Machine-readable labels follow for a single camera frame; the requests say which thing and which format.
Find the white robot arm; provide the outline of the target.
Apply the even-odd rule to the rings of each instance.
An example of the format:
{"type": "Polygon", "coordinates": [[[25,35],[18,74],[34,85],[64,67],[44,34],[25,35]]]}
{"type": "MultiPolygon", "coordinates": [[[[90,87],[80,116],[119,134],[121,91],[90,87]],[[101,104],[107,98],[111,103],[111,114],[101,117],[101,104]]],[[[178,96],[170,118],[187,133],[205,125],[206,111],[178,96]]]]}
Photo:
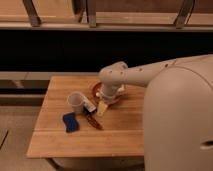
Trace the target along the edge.
{"type": "Polygon", "coordinates": [[[99,72],[100,99],[112,102],[123,85],[145,89],[145,171],[213,171],[213,54],[99,72]]]}

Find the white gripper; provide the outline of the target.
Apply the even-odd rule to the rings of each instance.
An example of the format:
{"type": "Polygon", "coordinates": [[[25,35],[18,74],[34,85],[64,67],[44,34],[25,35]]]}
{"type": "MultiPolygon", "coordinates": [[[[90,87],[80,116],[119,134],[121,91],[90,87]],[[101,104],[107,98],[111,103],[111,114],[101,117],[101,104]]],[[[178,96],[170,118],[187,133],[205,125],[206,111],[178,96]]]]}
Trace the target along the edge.
{"type": "MultiPolygon", "coordinates": [[[[117,87],[115,87],[115,86],[107,86],[107,85],[101,86],[100,96],[101,96],[101,99],[104,101],[114,100],[116,93],[117,93],[117,87]]],[[[103,116],[108,108],[108,105],[102,100],[99,101],[98,106],[97,106],[97,115],[98,116],[103,116]]]]}

